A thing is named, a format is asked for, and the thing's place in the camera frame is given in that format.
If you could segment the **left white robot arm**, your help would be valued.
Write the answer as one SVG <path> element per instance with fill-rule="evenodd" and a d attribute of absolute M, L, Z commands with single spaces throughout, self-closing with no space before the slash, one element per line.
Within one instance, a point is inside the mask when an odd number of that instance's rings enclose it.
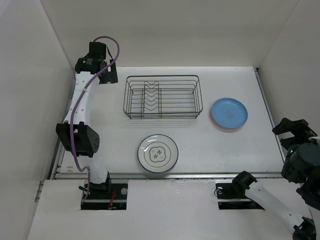
<path fill-rule="evenodd" d="M 98 85 L 116 84 L 118 73 L 117 58 L 112 57 L 107 45 L 99 40 L 91 41 L 88 53 L 76 62 L 71 104 L 55 131 L 64 149 L 73 156 L 76 168 L 81 173 L 87 172 L 89 189 L 104 199 L 111 195 L 112 186 L 108 183 L 108 171 L 94 159 L 100 136 L 91 128 L 90 116 Z"/>

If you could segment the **pink plastic plate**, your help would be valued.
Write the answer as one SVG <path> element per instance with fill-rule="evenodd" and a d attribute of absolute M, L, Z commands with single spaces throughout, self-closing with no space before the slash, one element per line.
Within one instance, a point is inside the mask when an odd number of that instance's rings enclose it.
<path fill-rule="evenodd" d="M 220 128 L 238 130 L 246 123 L 248 116 L 242 113 L 227 113 L 227 116 L 224 116 L 220 112 L 212 112 L 211 118 Z"/>

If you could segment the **metal wire dish rack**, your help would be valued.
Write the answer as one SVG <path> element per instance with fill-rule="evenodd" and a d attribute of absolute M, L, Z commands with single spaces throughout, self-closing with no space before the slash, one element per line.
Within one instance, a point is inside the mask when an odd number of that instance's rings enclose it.
<path fill-rule="evenodd" d="M 130 119 L 196 119 L 202 111 L 197 75 L 130 75 L 125 80 L 123 112 Z"/>

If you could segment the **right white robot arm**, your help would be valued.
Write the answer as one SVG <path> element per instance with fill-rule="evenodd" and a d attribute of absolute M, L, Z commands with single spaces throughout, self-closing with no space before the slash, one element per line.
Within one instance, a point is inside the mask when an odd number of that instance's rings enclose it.
<path fill-rule="evenodd" d="M 320 238 L 320 137 L 306 120 L 290 120 L 284 117 L 272 132 L 278 136 L 290 132 L 293 136 L 280 139 L 286 150 L 281 176 L 298 184 L 296 193 L 308 206 L 311 217 L 291 210 L 266 190 L 249 172 L 242 171 L 232 180 L 232 193 L 247 197 L 280 221 L 294 240 L 318 240 Z"/>

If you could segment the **white flower pattern plate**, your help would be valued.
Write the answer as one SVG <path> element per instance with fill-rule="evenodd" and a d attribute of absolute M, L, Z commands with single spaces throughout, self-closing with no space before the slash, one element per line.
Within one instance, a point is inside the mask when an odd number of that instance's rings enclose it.
<path fill-rule="evenodd" d="M 164 174 L 171 171 L 178 162 L 179 149 L 176 142 L 167 135 L 147 136 L 137 149 L 141 167 L 149 173 Z"/>

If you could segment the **blue plastic plate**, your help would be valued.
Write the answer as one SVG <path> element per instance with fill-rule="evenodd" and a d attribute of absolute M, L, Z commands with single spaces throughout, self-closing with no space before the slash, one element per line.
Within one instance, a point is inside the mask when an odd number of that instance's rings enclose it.
<path fill-rule="evenodd" d="M 247 122 L 249 114 L 242 102 L 224 97 L 212 104 L 211 116 L 214 122 L 224 129 L 238 129 Z"/>

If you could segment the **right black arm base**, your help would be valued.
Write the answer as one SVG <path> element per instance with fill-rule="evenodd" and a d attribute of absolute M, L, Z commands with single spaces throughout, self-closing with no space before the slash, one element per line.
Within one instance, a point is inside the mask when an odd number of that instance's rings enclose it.
<path fill-rule="evenodd" d="M 264 210 L 255 201 L 236 193 L 231 182 L 216 182 L 214 195 L 217 197 L 219 210 Z"/>

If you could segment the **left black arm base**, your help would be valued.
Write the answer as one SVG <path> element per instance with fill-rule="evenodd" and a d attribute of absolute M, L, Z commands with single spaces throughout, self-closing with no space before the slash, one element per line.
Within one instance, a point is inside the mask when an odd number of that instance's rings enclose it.
<path fill-rule="evenodd" d="M 88 184 L 78 188 L 82 191 L 81 210 L 126 210 L 128 197 L 128 183 L 102 184 L 104 188 L 98 189 L 90 183 L 90 192 L 86 198 Z"/>

